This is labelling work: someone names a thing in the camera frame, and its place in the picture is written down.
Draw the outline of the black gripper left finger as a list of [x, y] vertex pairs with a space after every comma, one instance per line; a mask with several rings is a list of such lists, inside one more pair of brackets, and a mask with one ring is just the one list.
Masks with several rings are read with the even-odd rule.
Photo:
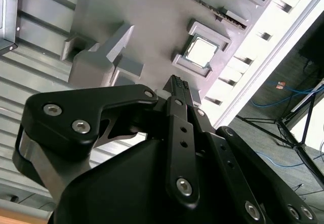
[[79, 176], [146, 140], [194, 143], [181, 81], [169, 78], [167, 98], [144, 85], [29, 97], [16, 141], [16, 167], [60, 201]]

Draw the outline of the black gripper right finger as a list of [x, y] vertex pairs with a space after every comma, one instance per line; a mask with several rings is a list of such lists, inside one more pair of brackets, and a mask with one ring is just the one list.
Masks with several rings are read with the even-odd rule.
[[318, 223], [314, 211], [229, 127], [214, 129], [181, 81], [198, 143], [206, 152], [202, 190], [217, 223]]

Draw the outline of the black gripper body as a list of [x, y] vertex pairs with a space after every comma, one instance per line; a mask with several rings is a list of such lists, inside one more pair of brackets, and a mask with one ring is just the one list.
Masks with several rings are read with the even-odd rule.
[[246, 193], [232, 191], [214, 154], [191, 140], [146, 140], [69, 184], [53, 223], [246, 223]]

